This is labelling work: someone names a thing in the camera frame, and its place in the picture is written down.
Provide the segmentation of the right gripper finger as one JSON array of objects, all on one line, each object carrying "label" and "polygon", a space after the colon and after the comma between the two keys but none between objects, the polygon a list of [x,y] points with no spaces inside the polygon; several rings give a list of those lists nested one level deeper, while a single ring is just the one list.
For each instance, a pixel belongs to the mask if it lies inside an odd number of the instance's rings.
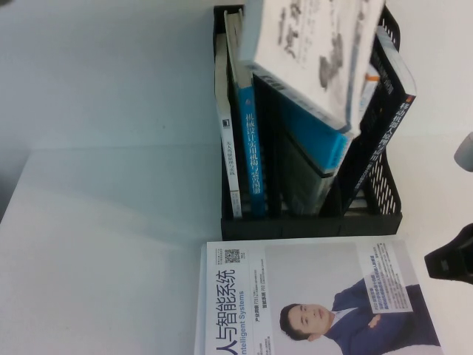
[{"label": "right gripper finger", "polygon": [[425,257],[428,274],[433,279],[472,284],[472,224],[461,229],[446,245]]}]

